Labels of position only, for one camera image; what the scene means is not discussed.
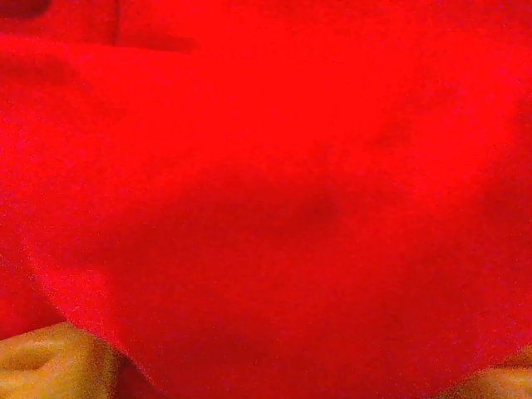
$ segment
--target red cushion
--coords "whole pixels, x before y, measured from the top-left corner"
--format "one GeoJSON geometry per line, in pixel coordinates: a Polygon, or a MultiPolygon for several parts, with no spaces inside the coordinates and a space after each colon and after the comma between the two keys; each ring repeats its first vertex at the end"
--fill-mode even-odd
{"type": "Polygon", "coordinates": [[[5,251],[169,397],[435,394],[532,342],[512,4],[138,2],[194,45],[3,37],[5,251]]]}

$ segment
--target red pillow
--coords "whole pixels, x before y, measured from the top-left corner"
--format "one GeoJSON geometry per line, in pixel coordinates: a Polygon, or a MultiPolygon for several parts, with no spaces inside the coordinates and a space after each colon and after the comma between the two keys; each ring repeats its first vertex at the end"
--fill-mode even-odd
{"type": "Polygon", "coordinates": [[[194,45],[0,39],[3,252],[64,318],[183,398],[426,397],[532,342],[525,6],[137,5],[194,45]]]}

